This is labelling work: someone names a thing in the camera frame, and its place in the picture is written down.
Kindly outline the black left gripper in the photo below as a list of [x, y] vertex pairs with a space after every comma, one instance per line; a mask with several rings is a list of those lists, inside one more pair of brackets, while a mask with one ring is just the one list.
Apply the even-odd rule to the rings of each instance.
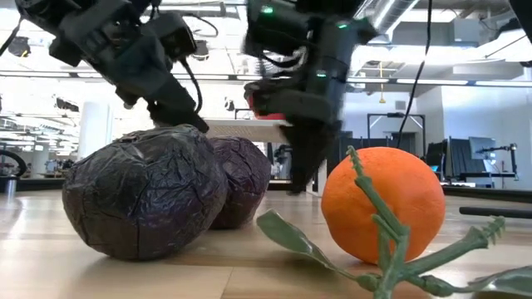
[[95, 69], [116, 87], [128, 105], [139, 98], [156, 126], [192, 125], [202, 133], [207, 123], [195, 112], [195, 102], [184, 99], [184, 87], [171, 74], [184, 60], [184, 22], [151, 20], [137, 25], [116, 22], [103, 29], [109, 44], [97, 54]]

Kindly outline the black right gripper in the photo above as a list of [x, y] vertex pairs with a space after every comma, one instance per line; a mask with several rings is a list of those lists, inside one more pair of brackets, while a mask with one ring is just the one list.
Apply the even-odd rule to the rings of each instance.
[[347, 54], [308, 53], [284, 61], [259, 55], [260, 65], [266, 61], [280, 71], [262, 69], [259, 80], [244, 86], [244, 98], [256, 116], [282, 114], [288, 120], [280, 131], [292, 149], [288, 192], [297, 195], [306, 190], [339, 135]]

